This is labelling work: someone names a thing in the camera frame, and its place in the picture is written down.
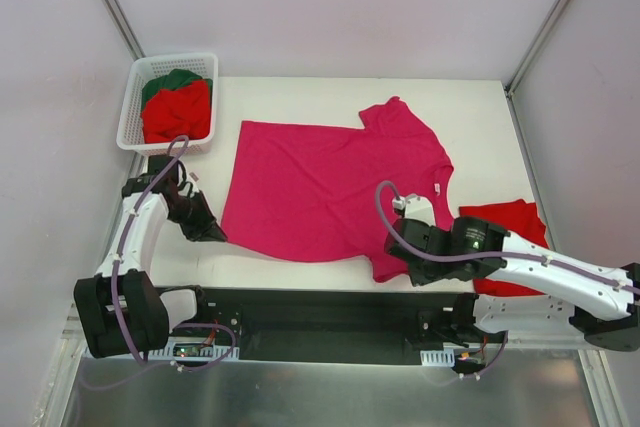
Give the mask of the white perforated plastic basket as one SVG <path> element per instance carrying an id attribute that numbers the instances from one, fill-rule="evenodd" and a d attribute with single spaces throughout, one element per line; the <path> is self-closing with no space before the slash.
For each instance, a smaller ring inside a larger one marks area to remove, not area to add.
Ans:
<path id="1" fill-rule="evenodd" d="M 187 155 L 206 154 L 211 150 L 217 121 L 219 60 L 214 53 L 188 52 L 144 57 L 136 60 L 127 79 L 122 102 L 116 144 L 125 151 L 142 156 L 155 155 L 167 150 L 169 143 L 146 143 L 143 136 L 142 90 L 151 80 L 169 74 L 173 69 L 189 70 L 212 80 L 211 114 L 208 134 L 198 140 L 190 140 Z"/>

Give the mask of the pink t shirt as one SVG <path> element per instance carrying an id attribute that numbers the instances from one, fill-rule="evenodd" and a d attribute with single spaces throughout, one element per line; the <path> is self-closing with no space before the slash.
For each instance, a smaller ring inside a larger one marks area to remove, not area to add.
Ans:
<path id="1" fill-rule="evenodd" d="M 398 97 L 359 114 L 360 129 L 245 121 L 222 228 L 231 243 L 281 260 L 330 262 L 358 256 L 378 283 L 407 273 L 387 254 L 392 194 L 426 197 L 438 227 L 453 224 L 452 161 L 436 134 Z"/>

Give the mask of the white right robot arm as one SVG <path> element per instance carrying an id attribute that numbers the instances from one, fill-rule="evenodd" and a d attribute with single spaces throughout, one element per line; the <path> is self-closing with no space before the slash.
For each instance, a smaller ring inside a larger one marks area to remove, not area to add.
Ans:
<path id="1" fill-rule="evenodd" d="M 482 333 L 571 331 L 595 347 L 639 348 L 639 267 L 605 268 L 558 254 L 503 227 L 460 217 L 450 230 L 399 218 L 387 223 L 386 251 L 425 285 L 444 279 L 490 280 L 534 290 L 499 298 L 476 293 L 457 301 L 452 335 L 470 342 Z"/>

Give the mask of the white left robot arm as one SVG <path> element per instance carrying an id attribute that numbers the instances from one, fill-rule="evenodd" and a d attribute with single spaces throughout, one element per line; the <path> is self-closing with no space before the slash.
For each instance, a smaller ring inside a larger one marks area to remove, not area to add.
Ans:
<path id="1" fill-rule="evenodd" d="M 96 273 L 74 286 L 74 302 L 91 355 L 107 358 L 163 348 L 178 326 L 205 333 L 212 313 L 196 285 L 159 292 L 149 272 L 162 227 L 176 224 L 190 242 L 225 242 L 204 194 L 187 179 L 177 158 L 153 155 L 146 171 L 121 191 L 116 236 Z"/>

